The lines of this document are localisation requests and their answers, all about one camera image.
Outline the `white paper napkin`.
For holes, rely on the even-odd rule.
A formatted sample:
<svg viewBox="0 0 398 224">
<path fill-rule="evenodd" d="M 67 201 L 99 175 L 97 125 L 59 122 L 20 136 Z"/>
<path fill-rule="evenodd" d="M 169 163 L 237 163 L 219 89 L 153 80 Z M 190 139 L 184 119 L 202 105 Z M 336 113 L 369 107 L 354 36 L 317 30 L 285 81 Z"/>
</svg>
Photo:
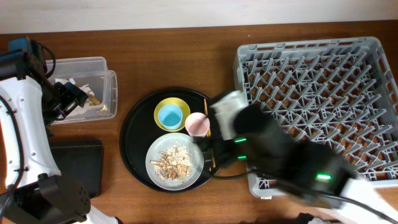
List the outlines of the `white paper napkin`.
<svg viewBox="0 0 398 224">
<path fill-rule="evenodd" d="M 75 86 L 77 86 L 76 81 L 73 78 L 70 79 L 62 79 L 62 78 L 56 78 L 55 82 L 60 82 L 63 85 L 66 84 L 66 82 L 70 82 L 72 84 L 74 84 Z M 87 96 L 88 99 L 85 101 L 85 104 L 83 105 L 83 107 L 81 106 L 77 106 L 70 114 L 69 116 L 77 116 L 79 114 L 83 114 L 86 113 L 89 110 L 89 107 L 94 106 L 95 104 L 93 103 L 93 101 L 96 100 L 95 98 L 95 94 L 94 92 L 91 90 L 91 88 L 89 87 L 89 84 L 84 84 L 83 86 L 79 86 L 79 89 L 84 91 Z"/>
</svg>

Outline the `gold snack wrapper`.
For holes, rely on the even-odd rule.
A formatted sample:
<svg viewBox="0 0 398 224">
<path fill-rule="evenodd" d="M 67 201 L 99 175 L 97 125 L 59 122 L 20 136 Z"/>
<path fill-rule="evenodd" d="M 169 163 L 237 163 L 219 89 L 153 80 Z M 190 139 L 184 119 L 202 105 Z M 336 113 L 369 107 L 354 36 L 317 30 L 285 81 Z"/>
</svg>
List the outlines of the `gold snack wrapper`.
<svg viewBox="0 0 398 224">
<path fill-rule="evenodd" d="M 93 95 L 88 95 L 88 106 L 98 106 L 101 102 Z"/>
</svg>

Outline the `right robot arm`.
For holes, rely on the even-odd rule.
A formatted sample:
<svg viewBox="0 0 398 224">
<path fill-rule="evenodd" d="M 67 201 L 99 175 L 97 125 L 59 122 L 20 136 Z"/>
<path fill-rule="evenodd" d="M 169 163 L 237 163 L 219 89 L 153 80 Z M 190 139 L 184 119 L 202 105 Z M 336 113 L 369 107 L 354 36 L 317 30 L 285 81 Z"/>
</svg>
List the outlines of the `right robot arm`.
<svg viewBox="0 0 398 224">
<path fill-rule="evenodd" d="M 397 210 L 348 161 L 325 144 L 295 140 L 241 91 L 224 92 L 209 106 L 221 134 L 194 141 L 213 151 L 218 167 L 245 161 L 250 173 L 276 180 L 289 197 L 341 223 L 397 223 Z"/>
</svg>

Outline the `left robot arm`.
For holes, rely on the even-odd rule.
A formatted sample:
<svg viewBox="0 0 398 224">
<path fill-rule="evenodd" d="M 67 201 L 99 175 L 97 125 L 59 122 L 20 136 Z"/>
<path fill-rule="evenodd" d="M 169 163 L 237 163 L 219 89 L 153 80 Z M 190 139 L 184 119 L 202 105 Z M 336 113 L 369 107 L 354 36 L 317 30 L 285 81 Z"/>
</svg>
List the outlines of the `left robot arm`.
<svg viewBox="0 0 398 224">
<path fill-rule="evenodd" d="M 49 48 L 23 37 L 1 54 L 1 130 L 7 174 L 1 218 L 14 223 L 120 223 L 95 208 L 83 182 L 63 176 L 50 150 L 48 126 L 88 95 L 67 82 L 51 84 Z"/>
</svg>

